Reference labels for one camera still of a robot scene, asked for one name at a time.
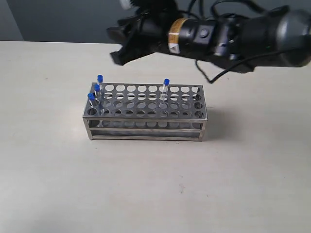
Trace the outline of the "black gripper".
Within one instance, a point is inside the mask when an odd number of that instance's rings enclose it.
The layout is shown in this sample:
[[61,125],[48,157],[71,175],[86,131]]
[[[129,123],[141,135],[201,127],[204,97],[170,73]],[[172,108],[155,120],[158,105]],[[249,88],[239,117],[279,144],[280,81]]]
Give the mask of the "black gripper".
[[134,16],[119,19],[118,26],[106,29],[108,37],[121,45],[110,54],[113,62],[123,66],[156,52],[171,55],[168,38],[174,22],[174,9],[139,9]]

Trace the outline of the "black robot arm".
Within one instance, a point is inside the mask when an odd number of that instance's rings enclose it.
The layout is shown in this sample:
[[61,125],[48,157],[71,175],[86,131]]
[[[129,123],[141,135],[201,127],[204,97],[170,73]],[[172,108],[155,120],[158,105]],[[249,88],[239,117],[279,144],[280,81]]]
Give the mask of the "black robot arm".
[[210,62],[237,73],[256,67],[303,67],[311,60],[311,15],[281,7],[249,18],[224,14],[186,18],[175,6],[140,8],[107,30],[121,45],[111,53],[123,66],[153,53]]

